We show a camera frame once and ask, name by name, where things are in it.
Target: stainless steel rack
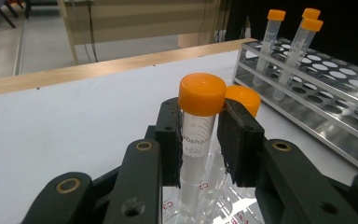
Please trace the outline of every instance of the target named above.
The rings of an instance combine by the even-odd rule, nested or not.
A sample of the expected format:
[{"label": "stainless steel rack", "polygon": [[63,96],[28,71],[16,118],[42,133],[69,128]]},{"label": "stainless steel rack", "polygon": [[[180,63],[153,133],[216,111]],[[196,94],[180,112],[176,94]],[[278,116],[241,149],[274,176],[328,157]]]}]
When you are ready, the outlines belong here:
[{"label": "stainless steel rack", "polygon": [[[284,63],[290,41],[279,38],[271,55],[260,53],[259,41],[242,45],[235,81],[258,91],[265,103],[358,166],[358,66],[313,49],[294,68]],[[258,58],[268,61],[264,74]],[[292,74],[288,85],[278,83],[281,71]],[[263,80],[253,84],[254,76]],[[275,100],[274,90],[285,93]]]}]

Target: plastic tube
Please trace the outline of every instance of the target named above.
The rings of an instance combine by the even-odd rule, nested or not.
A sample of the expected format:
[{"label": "plastic tube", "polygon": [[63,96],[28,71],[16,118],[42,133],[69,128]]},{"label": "plastic tube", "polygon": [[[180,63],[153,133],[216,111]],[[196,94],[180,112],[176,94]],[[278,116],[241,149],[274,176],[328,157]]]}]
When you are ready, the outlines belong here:
[{"label": "plastic tube", "polygon": [[[304,18],[300,27],[297,30],[296,36],[293,39],[291,48],[286,57],[286,64],[294,68],[298,68],[300,62],[302,61],[304,55],[307,52],[310,43],[312,42],[313,37],[316,32],[319,32],[324,23],[318,20],[311,20]],[[286,86],[290,83],[290,79],[293,78],[292,74],[289,71],[283,70],[279,78],[278,83]],[[284,96],[284,93],[278,89],[275,89],[273,97],[275,100],[281,100]]]},{"label": "plastic tube", "polygon": [[183,164],[179,207],[165,223],[195,221],[214,120],[223,108],[226,88],[220,77],[210,74],[191,74],[181,81],[178,103],[183,110]]},{"label": "plastic tube", "polygon": [[[264,34],[263,45],[261,47],[260,52],[269,56],[272,52],[272,48],[274,47],[275,40],[278,35],[279,28],[281,27],[281,22],[284,19],[285,11],[271,9],[268,13],[268,23],[266,33]],[[264,74],[267,68],[268,62],[259,57],[257,61],[256,70],[257,72]],[[261,86],[263,84],[263,80],[257,76],[254,77],[253,83],[255,86]]]},{"label": "plastic tube", "polygon": [[[261,104],[258,93],[243,86],[227,87],[226,98],[240,102],[254,117]],[[200,212],[196,218],[197,223],[213,223],[216,206],[227,183],[226,167],[220,151],[220,144],[217,138],[214,141],[215,148],[212,149],[211,155],[212,165],[210,169],[206,170],[202,181],[205,184],[205,190],[201,197]]]}]

